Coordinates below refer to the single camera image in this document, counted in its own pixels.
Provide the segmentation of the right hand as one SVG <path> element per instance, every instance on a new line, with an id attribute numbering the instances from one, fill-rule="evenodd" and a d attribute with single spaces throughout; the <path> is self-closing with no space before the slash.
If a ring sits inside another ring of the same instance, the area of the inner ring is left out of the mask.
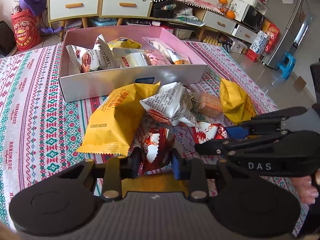
<path id="1" fill-rule="evenodd" d="M 315 204 L 316 198 L 319 196 L 319 191 L 316 187 L 312 186 L 311 176 L 291 178 L 291 181 L 303 204 Z"/>

